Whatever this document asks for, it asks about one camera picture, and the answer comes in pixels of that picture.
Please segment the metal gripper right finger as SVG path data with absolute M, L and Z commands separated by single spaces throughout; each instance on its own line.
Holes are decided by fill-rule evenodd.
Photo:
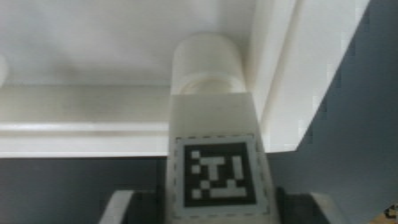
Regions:
M 332 197 L 316 192 L 275 191 L 281 224 L 354 224 Z

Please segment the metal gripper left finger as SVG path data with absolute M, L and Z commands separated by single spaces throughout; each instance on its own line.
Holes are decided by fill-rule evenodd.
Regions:
M 155 224 L 156 197 L 153 191 L 116 190 L 98 224 Z

